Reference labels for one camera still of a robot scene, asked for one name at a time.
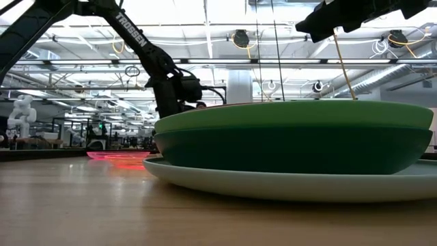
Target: stacked plates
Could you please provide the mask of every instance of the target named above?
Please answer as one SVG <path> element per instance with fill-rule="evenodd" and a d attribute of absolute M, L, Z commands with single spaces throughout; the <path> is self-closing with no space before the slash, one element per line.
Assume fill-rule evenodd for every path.
<path fill-rule="evenodd" d="M 201 170 L 200 173 L 218 172 L 223 177 L 229 172 L 241 174 L 241 185 L 247 181 L 243 177 L 254 174 L 260 175 L 260 183 L 266 175 L 285 175 L 293 180 L 296 176 L 393 177 L 391 174 L 415 163 L 425 151 L 432 136 L 428 130 L 432 117 L 432 111 L 421 107 L 365 101 L 272 102 L 189 111 L 156 123 L 156 145 L 166 163 L 146 161 L 145 165 L 152 173 L 158 165 L 159 170 L 179 168 L 184 175 L 187 168 L 193 172 Z M 164 177 L 162 172 L 154 174 L 170 182 L 175 178 L 174 172 L 173 178 Z M 222 186 L 228 181 L 224 178 Z M 217 192 L 204 189 L 205 186 L 174 183 L 254 197 L 244 192 Z M 323 188 L 314 185 L 314 189 Z"/>

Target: ductwork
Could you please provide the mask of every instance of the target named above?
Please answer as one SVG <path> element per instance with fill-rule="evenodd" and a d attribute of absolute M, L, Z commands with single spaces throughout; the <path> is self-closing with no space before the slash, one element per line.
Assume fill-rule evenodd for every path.
<path fill-rule="evenodd" d="M 430 42 L 416 50 L 414 54 L 421 59 L 436 59 L 437 58 L 437 40 Z M 403 55 L 400 59 L 414 59 L 411 54 Z M 411 65 L 401 64 L 383 70 L 373 70 L 366 75 L 359 77 L 351 82 L 352 89 L 355 94 L 371 91 L 374 88 L 380 87 L 394 79 L 408 75 L 412 72 Z M 334 93 L 334 97 L 346 97 L 350 92 L 347 86 L 343 86 L 340 90 Z"/>

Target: green plate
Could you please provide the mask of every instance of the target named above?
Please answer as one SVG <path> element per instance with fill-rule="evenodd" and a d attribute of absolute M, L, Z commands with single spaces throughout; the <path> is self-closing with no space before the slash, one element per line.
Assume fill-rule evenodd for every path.
<path fill-rule="evenodd" d="M 297 126 L 213 128 L 155 135 L 172 165 L 249 172 L 393 174 L 425 152 L 419 128 Z"/>
<path fill-rule="evenodd" d="M 155 123 L 157 133 L 196 128 L 360 125 L 428 129 L 433 112 L 393 102 L 357 100 L 266 102 L 187 111 Z"/>

